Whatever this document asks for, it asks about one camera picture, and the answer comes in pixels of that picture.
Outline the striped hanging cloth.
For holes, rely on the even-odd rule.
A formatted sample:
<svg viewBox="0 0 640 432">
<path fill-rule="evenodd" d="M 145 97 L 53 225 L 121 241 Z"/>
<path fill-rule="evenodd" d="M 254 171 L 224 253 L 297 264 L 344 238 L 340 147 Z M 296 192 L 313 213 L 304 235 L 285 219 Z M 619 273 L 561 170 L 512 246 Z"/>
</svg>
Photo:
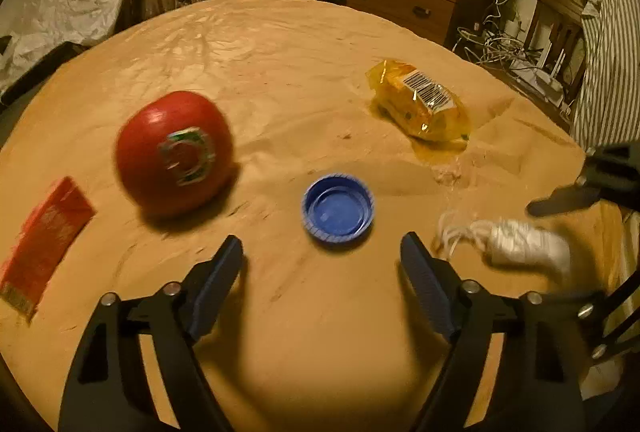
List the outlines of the striped hanging cloth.
<svg viewBox="0 0 640 432">
<path fill-rule="evenodd" d="M 639 0 L 586 0 L 586 70 L 572 138 L 583 149 L 639 139 Z"/>
</svg>

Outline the left silver plastic cover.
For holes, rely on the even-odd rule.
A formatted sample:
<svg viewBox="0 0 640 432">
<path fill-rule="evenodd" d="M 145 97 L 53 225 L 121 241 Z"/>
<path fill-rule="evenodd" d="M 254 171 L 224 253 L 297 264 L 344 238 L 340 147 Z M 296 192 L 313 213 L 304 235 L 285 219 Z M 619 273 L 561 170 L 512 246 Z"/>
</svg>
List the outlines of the left silver plastic cover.
<svg viewBox="0 0 640 432">
<path fill-rule="evenodd" d="M 92 47 L 114 33 L 122 0 L 39 0 L 29 4 L 1 56 L 1 92 L 65 42 Z"/>
</svg>

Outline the white wifi router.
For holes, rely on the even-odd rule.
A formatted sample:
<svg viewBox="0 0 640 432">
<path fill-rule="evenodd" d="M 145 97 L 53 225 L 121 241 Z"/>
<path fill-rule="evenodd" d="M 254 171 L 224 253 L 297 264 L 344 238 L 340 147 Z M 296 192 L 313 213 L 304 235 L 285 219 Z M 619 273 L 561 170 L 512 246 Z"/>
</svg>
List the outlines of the white wifi router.
<svg viewBox="0 0 640 432">
<path fill-rule="evenodd" d="M 560 108 L 564 102 L 564 87 L 559 81 L 558 76 L 561 74 L 561 67 L 566 58 L 566 51 L 561 50 L 560 55 L 551 66 L 550 72 L 544 69 L 542 60 L 546 58 L 551 51 L 548 47 L 540 55 L 537 63 L 530 62 L 527 59 L 527 53 L 524 49 L 515 53 L 510 64 L 509 72 L 518 82 L 521 82 L 528 90 L 538 94 L 546 103 L 550 103 L 556 108 Z"/>
</svg>

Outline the white tissue with string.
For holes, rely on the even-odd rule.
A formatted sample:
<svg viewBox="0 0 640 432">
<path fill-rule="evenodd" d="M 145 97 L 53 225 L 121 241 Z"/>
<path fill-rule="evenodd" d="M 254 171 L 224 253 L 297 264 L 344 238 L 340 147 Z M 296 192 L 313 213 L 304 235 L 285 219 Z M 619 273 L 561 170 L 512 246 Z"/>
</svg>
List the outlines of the white tissue with string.
<svg viewBox="0 0 640 432">
<path fill-rule="evenodd" d="M 454 211 L 438 220 L 438 249 L 450 260 L 461 244 L 473 246 L 496 269 L 570 274 L 570 245 L 557 233 L 529 223 L 501 219 L 457 223 Z"/>
</svg>

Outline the blue bottle cap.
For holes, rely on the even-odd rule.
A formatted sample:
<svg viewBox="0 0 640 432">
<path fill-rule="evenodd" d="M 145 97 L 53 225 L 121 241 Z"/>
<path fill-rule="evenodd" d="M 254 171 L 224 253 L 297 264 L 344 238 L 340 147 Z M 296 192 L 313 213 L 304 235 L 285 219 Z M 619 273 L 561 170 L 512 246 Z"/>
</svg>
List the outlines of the blue bottle cap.
<svg viewBox="0 0 640 432">
<path fill-rule="evenodd" d="M 324 175 L 309 185 L 302 199 L 305 230 L 328 245 L 349 244 L 363 237 L 374 216 L 370 189 L 350 174 Z"/>
</svg>

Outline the red apple with sticker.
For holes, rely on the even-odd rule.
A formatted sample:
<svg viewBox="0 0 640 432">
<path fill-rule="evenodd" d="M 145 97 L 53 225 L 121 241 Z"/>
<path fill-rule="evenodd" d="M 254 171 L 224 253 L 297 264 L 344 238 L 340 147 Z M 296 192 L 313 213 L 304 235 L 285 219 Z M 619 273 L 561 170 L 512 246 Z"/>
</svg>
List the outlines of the red apple with sticker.
<svg viewBox="0 0 640 432">
<path fill-rule="evenodd" d="M 171 219 L 205 205 L 228 184 L 233 137 L 214 102 L 175 91 L 122 126 L 114 158 L 119 181 L 142 215 Z"/>
</svg>

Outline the wooden chair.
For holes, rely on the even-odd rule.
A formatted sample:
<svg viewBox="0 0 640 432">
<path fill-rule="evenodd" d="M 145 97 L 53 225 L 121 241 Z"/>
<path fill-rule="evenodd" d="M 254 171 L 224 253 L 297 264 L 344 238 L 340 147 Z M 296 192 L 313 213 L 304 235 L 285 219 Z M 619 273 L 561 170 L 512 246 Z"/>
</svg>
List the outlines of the wooden chair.
<svg viewBox="0 0 640 432">
<path fill-rule="evenodd" d="M 559 81 L 567 102 L 577 98 L 587 67 L 582 10 L 584 7 L 575 0 L 536 0 L 524 42 L 528 50 L 542 18 L 550 15 L 549 44 L 541 51 L 539 67 Z"/>
</svg>

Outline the red rectangular carton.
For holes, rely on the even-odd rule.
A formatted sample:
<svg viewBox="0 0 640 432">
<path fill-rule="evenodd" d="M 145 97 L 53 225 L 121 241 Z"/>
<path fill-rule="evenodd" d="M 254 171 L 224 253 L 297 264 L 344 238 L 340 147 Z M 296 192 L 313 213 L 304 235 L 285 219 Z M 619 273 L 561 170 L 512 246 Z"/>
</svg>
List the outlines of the red rectangular carton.
<svg viewBox="0 0 640 432">
<path fill-rule="evenodd" d="M 30 213 L 1 267 L 1 299 L 30 322 L 58 264 L 96 211 L 64 177 Z"/>
</svg>

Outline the yellow plastic snack wrapper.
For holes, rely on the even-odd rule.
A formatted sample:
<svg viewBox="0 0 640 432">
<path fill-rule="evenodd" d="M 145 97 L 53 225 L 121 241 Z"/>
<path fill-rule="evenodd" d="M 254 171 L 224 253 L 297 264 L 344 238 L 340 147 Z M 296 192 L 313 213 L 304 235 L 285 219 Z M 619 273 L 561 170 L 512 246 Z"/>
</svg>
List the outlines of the yellow plastic snack wrapper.
<svg viewBox="0 0 640 432">
<path fill-rule="evenodd" d="M 386 59 L 366 76 L 375 103 L 409 137 L 445 143 L 471 134 L 471 118 L 461 100 L 419 68 Z"/>
</svg>

